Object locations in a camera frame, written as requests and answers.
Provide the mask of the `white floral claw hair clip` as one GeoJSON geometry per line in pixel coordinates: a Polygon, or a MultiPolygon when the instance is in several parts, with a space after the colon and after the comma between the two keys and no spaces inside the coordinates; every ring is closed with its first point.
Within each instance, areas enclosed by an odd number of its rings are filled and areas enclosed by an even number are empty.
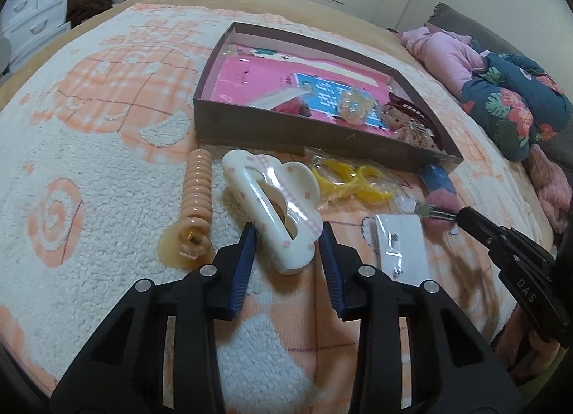
{"type": "Polygon", "coordinates": [[[221,160],[227,185],[271,251],[278,273],[300,273],[322,234],[319,183],[305,164],[243,149],[221,160]]]}

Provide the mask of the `white drawer cabinet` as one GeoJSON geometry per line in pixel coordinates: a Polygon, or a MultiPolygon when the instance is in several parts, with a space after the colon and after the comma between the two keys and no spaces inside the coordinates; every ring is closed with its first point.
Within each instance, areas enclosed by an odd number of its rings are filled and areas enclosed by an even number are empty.
{"type": "Polygon", "coordinates": [[[1,72],[14,73],[71,29],[67,0],[7,0],[1,10],[1,72]]]}

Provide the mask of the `grey headboard cushion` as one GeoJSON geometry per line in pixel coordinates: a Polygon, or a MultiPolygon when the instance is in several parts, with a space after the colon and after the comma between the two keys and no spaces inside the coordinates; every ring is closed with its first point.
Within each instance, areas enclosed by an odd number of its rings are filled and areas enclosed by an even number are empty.
{"type": "MultiPolygon", "coordinates": [[[[443,2],[434,6],[427,23],[459,35],[471,36],[481,47],[495,53],[507,53],[524,56],[521,50],[507,40],[480,24],[476,20],[459,13],[443,2]]],[[[565,172],[572,172],[572,122],[551,140],[541,143],[541,148],[548,158],[558,164],[565,172]]]]}

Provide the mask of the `pink knitted cloth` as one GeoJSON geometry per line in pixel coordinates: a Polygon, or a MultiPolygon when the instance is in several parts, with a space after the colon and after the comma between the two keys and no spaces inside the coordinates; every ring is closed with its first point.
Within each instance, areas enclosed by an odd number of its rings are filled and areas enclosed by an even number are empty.
{"type": "Polygon", "coordinates": [[[537,144],[529,148],[524,166],[552,229],[563,234],[572,200],[572,188],[564,171],[537,144]]]}

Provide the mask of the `dark red banana hair clip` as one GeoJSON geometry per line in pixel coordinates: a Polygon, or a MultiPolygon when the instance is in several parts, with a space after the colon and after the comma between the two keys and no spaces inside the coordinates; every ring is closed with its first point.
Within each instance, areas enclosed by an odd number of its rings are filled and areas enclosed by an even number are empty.
{"type": "Polygon", "coordinates": [[[444,152],[444,143],[429,118],[411,102],[389,93],[382,106],[382,120],[397,140],[435,152],[444,152]]]}

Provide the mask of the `white earring card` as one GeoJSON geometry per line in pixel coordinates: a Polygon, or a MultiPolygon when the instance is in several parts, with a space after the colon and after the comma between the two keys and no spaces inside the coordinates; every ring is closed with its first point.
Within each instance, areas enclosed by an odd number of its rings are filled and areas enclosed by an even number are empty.
{"type": "Polygon", "coordinates": [[[375,265],[392,280],[412,286],[434,279],[425,248],[423,226],[415,214],[366,217],[362,235],[374,250],[375,265]]]}

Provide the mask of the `blue jewelry box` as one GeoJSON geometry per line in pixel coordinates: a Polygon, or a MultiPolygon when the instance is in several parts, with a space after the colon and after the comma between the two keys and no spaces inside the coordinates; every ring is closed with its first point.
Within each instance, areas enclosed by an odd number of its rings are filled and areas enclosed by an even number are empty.
{"type": "Polygon", "coordinates": [[[439,165],[426,165],[418,171],[418,176],[428,194],[438,190],[445,190],[457,195],[457,189],[450,180],[446,169],[439,165]]]}

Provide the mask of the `beige bed sheet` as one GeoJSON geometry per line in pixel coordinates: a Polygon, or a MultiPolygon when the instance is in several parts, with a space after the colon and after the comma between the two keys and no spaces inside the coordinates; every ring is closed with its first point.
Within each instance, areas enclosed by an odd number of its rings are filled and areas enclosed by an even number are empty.
{"type": "Polygon", "coordinates": [[[30,179],[74,166],[109,165],[116,151],[150,162],[179,163],[192,142],[157,146],[142,129],[191,111],[191,94],[216,41],[233,22],[278,28],[349,48],[403,74],[445,125],[463,160],[453,172],[461,199],[543,244],[554,233],[524,168],[505,160],[457,99],[388,31],[306,0],[129,0],[90,18],[36,53],[1,88],[1,205],[36,194],[30,179]],[[119,78],[139,110],[103,128],[104,102],[66,98],[68,88],[107,92],[101,61],[117,61],[119,78]]]}

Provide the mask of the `pink padded jacket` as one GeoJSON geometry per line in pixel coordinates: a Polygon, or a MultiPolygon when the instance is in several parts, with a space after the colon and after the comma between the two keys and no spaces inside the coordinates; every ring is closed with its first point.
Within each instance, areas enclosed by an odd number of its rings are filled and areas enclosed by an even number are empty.
{"type": "Polygon", "coordinates": [[[427,26],[399,36],[403,47],[457,99],[473,72],[484,70],[483,57],[467,43],[467,37],[427,26]]]}

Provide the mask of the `pearl hair accessory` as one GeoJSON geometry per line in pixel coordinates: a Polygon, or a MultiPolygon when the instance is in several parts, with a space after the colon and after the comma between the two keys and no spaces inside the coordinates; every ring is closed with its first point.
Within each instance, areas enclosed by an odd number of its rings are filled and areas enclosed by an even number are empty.
{"type": "Polygon", "coordinates": [[[337,99],[338,115],[352,125],[363,125],[374,110],[376,99],[368,92],[357,88],[342,91],[337,99]]]}

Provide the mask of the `pink pompom hair clip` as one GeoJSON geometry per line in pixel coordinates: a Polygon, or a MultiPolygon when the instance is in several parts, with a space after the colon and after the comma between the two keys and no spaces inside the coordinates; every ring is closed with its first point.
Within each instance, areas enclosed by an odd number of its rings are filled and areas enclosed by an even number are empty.
{"type": "Polygon", "coordinates": [[[460,209],[458,195],[440,188],[428,194],[422,203],[417,203],[415,213],[422,220],[427,235],[440,236],[456,227],[457,213],[460,209]]]}

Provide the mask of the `brown cardboard tray box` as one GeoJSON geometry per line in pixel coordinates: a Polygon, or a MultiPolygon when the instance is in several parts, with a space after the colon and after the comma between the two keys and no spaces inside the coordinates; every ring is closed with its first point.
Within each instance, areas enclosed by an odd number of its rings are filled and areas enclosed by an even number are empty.
{"type": "Polygon", "coordinates": [[[324,40],[232,23],[193,97],[201,143],[302,153],[319,149],[415,173],[463,156],[399,70],[324,40]]]}

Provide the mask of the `blue floral quilt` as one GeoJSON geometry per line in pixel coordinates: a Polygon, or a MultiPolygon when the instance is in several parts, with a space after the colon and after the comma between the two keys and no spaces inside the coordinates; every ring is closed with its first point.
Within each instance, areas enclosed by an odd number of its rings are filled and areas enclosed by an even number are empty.
{"type": "Polygon", "coordinates": [[[531,146],[551,140],[570,122],[572,103],[536,62],[514,54],[481,54],[461,88],[460,106],[504,158],[521,162],[531,146]]]}

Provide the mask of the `polka dot mesh bow clip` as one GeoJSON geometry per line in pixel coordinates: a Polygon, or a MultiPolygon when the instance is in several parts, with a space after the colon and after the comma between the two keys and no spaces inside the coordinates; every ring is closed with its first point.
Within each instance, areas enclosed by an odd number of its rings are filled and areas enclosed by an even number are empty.
{"type": "Polygon", "coordinates": [[[382,120],[397,140],[436,152],[441,151],[427,126],[396,107],[385,106],[382,111],[382,120]]]}

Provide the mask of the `orange white plush blanket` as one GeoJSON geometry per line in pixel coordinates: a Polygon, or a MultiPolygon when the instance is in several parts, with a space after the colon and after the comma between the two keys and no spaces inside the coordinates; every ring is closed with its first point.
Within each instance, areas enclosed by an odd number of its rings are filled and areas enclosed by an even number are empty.
{"type": "MultiPolygon", "coordinates": [[[[180,208],[195,143],[192,96],[231,23],[285,29],[405,72],[464,160],[462,202],[544,246],[553,234],[521,165],[508,163],[389,32],[333,10],[232,10],[141,0],[37,54],[1,88],[1,344],[49,396],[83,343],[140,277],[176,280],[157,242],[180,208]]],[[[356,323],[338,321],[321,264],[281,276],[263,254],[238,323],[217,324],[225,401],[238,413],[346,413],[356,323]]],[[[487,340],[515,301],[462,232],[427,240],[432,271],[487,340]]]]}

